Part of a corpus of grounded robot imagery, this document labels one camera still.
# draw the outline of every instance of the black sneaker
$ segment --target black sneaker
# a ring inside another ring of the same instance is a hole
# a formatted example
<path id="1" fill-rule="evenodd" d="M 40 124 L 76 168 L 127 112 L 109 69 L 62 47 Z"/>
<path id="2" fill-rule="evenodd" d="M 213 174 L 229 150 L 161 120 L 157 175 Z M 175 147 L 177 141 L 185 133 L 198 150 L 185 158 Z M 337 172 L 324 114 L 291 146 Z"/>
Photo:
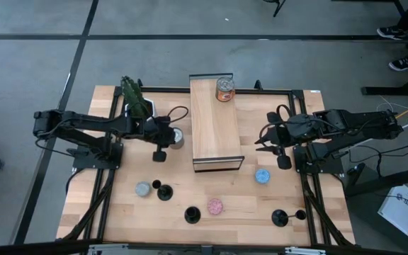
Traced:
<path id="1" fill-rule="evenodd" d="M 388 66 L 395 71 L 404 71 L 408 69 L 408 57 L 390 62 Z"/>
<path id="2" fill-rule="evenodd" d="M 397 26 L 394 25 L 388 28 L 378 28 L 377 34 L 379 34 L 383 38 L 403 40 L 406 36 L 406 31 L 399 29 Z"/>

